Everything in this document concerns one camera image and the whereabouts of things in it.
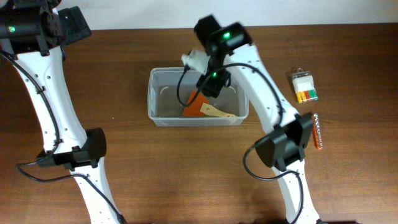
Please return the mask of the red scraper with wooden handle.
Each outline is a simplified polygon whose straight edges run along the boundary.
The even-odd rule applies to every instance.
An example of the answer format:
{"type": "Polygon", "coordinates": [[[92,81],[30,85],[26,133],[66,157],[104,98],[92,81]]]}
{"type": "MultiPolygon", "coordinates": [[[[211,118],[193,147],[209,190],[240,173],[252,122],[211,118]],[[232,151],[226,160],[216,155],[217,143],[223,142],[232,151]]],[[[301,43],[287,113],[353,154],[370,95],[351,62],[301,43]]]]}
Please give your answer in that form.
{"type": "Polygon", "coordinates": [[[235,114],[226,113],[210,105],[210,102],[202,93],[195,98],[190,106],[184,108],[182,114],[193,118],[204,117],[205,115],[226,118],[236,117],[235,114]]]}

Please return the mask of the clear plastic container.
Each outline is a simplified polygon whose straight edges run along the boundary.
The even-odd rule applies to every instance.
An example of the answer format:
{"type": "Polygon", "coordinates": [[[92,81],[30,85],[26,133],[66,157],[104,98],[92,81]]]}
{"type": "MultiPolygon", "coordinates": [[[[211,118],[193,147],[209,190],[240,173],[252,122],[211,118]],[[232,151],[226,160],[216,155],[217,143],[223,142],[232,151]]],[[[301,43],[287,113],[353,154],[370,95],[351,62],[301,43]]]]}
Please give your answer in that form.
{"type": "Polygon", "coordinates": [[[177,84],[182,73],[182,67],[154,68],[150,73],[148,115],[157,126],[239,126],[247,118],[249,100],[234,78],[231,86],[224,87],[217,98],[208,99],[216,109],[234,114],[234,118],[184,116],[184,107],[177,99],[177,84]]]}

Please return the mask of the masonry drill bit red case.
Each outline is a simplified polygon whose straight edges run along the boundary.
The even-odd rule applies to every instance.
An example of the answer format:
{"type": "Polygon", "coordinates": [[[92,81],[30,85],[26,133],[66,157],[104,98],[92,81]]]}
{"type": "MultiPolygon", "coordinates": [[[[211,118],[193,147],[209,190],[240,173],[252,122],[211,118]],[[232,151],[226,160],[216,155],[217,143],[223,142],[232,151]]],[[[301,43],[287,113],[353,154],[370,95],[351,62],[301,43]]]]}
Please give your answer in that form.
{"type": "Polygon", "coordinates": [[[322,140],[322,134],[321,134],[321,129],[320,129],[319,116],[317,113],[314,113],[312,118],[313,118],[313,138],[314,138],[315,147],[318,150],[322,150],[323,149],[323,140],[322,140]]]}

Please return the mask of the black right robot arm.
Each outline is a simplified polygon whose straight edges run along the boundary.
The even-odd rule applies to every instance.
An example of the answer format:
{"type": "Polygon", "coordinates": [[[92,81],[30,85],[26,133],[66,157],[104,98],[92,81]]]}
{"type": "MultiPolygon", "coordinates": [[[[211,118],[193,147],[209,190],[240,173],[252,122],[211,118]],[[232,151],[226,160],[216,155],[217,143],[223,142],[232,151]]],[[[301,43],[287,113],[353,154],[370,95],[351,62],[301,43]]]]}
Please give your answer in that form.
{"type": "Polygon", "coordinates": [[[252,171],[248,173],[257,180],[278,182],[287,222],[321,223],[305,176],[305,148],[313,131],[312,114],[300,114],[285,99],[241,23],[223,27],[208,15],[198,20],[193,31],[203,50],[182,55],[182,62],[185,70],[194,69],[201,74],[197,94],[216,98],[235,79],[261,122],[265,135],[244,153],[244,169],[249,169],[248,155],[256,152],[274,176],[265,178],[252,171]]]}

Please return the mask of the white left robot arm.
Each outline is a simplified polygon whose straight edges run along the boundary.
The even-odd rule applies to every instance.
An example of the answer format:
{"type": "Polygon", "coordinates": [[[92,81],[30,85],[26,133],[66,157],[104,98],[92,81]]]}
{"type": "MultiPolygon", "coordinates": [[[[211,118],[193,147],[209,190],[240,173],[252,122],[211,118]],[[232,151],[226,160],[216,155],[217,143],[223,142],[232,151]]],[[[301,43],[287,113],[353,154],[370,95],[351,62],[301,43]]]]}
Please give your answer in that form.
{"type": "Polygon", "coordinates": [[[58,1],[3,1],[1,57],[24,81],[41,127],[40,167],[62,166],[74,179],[92,223],[124,223],[106,178],[106,138],[101,128],[84,129],[68,92],[64,48],[91,35],[79,7],[58,1]]]}

